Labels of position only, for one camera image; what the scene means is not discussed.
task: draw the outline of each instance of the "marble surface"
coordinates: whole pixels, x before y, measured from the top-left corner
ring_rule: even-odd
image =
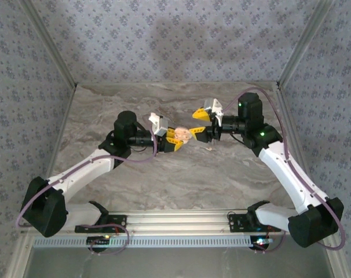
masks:
[[[274,97],[273,82],[259,83]],[[131,110],[149,127],[151,112],[169,118],[173,127],[209,125],[192,119],[205,98],[216,97],[226,106],[252,83],[146,83],[76,88],[53,174],[90,155],[113,129],[118,113]],[[279,129],[268,101],[266,122]],[[237,107],[228,113],[237,113]],[[151,149],[134,153],[144,159]],[[251,150],[229,135],[205,144],[190,140],[175,153],[160,153],[146,164],[124,163],[80,190],[72,203],[95,200],[108,210],[243,209],[260,200],[292,207],[277,178]]]

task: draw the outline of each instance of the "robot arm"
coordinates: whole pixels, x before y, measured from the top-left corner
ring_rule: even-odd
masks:
[[[275,174],[289,194],[295,209],[275,206],[261,201],[248,208],[251,226],[269,225],[289,231],[302,247],[307,247],[335,233],[338,225],[324,205],[313,195],[326,201],[340,219],[343,204],[338,198],[329,197],[305,174],[289,153],[289,160],[304,181],[311,186],[309,191],[293,173],[284,155],[284,143],[277,130],[264,123],[262,101],[255,93],[246,93],[239,98],[238,116],[225,116],[216,100],[205,101],[193,117],[211,121],[211,126],[190,129],[199,141],[220,140],[221,134],[240,134],[243,144],[250,148]]]
[[[153,123],[153,135],[137,122],[135,113],[121,112],[114,122],[114,130],[90,156],[46,180],[34,178],[23,201],[22,210],[28,206],[23,217],[45,237],[67,227],[94,225],[98,221],[106,224],[100,221],[107,212],[101,205],[95,202],[73,205],[68,202],[88,183],[123,163],[130,156],[132,146],[156,145],[157,152],[165,153],[174,152],[182,146],[183,142],[174,138],[174,129],[168,127],[166,119],[151,113],[149,120]],[[35,199],[42,190],[45,192]]]

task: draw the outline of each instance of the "metal bracket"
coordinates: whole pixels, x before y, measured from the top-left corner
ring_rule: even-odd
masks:
[[[280,232],[280,229],[265,225],[251,225],[247,214],[228,214],[229,231],[231,233]]]
[[[105,224],[118,224],[126,228],[127,216],[110,214],[107,216],[107,221]],[[75,226],[75,233],[124,233],[124,231],[119,228],[115,229],[115,227],[85,228],[82,226]]]

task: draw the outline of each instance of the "gray marble floor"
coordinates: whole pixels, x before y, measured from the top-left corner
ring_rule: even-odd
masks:
[[[259,83],[274,97],[274,83]],[[60,173],[90,155],[113,129],[118,113],[132,110],[149,126],[150,112],[169,118],[173,126],[208,125],[192,119],[204,99],[216,97],[226,106],[252,83],[170,83],[78,86],[53,173]],[[266,122],[279,128],[264,96]],[[133,153],[144,159],[151,150]],[[272,172],[230,136],[204,144],[190,140],[175,153],[160,153],[146,164],[124,163],[78,192],[73,203],[95,200],[109,210],[243,209],[260,200],[291,206]]]

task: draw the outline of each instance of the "wallpaper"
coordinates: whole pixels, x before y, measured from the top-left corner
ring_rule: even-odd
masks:
[[[18,2],[0,0],[0,277],[28,183],[46,174],[70,95]]]
[[[351,0],[336,1],[285,92],[312,177],[345,205],[351,268]]]
[[[32,0],[76,82],[277,80],[316,0]]]

